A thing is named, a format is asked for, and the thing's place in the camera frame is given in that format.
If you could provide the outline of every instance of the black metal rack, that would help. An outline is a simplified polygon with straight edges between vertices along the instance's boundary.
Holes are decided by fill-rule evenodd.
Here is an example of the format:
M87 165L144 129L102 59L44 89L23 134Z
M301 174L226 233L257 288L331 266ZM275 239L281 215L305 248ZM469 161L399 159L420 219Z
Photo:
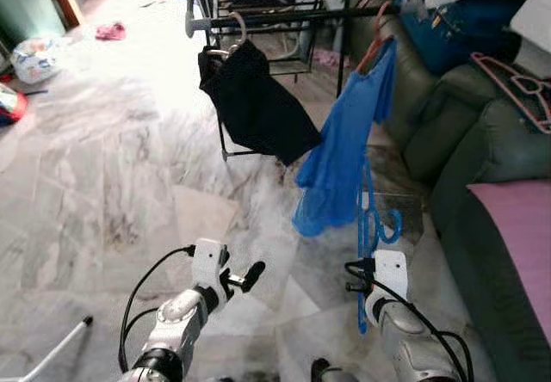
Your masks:
M316 31L326 20L342 20L342 45L337 76L337 96L340 95L344 79L344 42L348 39L350 19L361 16L375 16L377 7L351 8L350 0L343 0L342 9L328 10L324 8L324 0L272 0L268 6L239 2L240 0L196 0L201 8L202 19L194 19L193 5L195 0L187 1L186 32L189 37L195 31L204 30L207 42L220 47L221 38L226 35L240 34L238 21L229 16L232 11L238 11L245 21L247 35L273 34L282 32L300 32L311 30L310 41L306 52L301 56L285 59L270 59L270 65L285 62L301 62L304 68L299 71L271 72L272 75L294 75L308 73L312 70L313 48L316 40ZM385 14L397 14L399 8L390 6ZM228 152L224 140L224 133L220 117L218 119L222 157L255 154L254 151Z

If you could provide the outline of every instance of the clothes hanger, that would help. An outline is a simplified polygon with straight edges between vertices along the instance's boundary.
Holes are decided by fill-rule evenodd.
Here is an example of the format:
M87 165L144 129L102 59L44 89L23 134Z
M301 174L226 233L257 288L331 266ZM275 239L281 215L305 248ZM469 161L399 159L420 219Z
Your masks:
M356 67L356 72L360 75L362 75L362 71L366 67L366 65L371 62L373 58L375 58L377 53L379 53L381 47L389 40L393 39L392 35L386 37L384 40L381 39L381 18L385 13L385 10L387 10L387 8L392 4L392 1L386 1L379 8L379 12L377 13L377 18L375 21L375 39L373 40L373 42L371 42L371 45L363 56L362 61L360 61L360 63Z
M247 40L247 27L245 25L243 16L235 11L230 13L229 16L235 18L239 22L239 27L241 28L241 38L239 38L236 44L230 46L230 49L228 51L224 51L223 49L209 49L207 51L208 55L220 55L222 58L227 59Z

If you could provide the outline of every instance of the black garment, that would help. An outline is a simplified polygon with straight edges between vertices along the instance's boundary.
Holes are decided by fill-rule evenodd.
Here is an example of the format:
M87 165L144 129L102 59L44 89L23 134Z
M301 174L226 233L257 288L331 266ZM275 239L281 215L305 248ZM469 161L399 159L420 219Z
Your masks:
M234 143L290 165L321 142L318 130L288 91L269 74L268 60L250 41L224 63L199 54L201 84Z

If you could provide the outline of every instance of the marble floor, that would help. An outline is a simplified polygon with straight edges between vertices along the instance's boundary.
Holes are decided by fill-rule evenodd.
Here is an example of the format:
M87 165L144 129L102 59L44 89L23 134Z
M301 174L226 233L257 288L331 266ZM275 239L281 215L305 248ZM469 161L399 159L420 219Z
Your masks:
M90 25L73 31L63 71L36 87L27 115L0 129L0 375L16 376L86 314L96 321L40 381L114 380L127 296L164 253L197 237L228 244L233 271L267 264L251 293L209 319L189 381L309 379L325 356L361 381L395 381L376 331L356 329L356 296L343 263L356 255L354 225L300 237L291 217L300 191L273 157L224 163L214 108L198 90L196 54L182 1L141 8L140 0L90 0ZM127 39L99 42L94 26L122 20ZM334 71L282 77L316 125L329 112ZM478 381L492 370L458 296L425 208L392 141L369 138L377 205L405 215L396 247L410 262L411 298L438 326L467 338ZM189 286L190 259L175 257L139 294L136 311ZM128 340L139 352L152 318Z

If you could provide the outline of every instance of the pink cloth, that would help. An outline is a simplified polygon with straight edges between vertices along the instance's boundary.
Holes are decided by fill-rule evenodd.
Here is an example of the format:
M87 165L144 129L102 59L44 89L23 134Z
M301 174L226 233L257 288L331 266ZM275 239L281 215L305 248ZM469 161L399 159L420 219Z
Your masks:
M127 37L127 31L120 22L113 25L101 25L96 29L97 40L124 40Z
M551 181L468 186L498 227L551 343Z

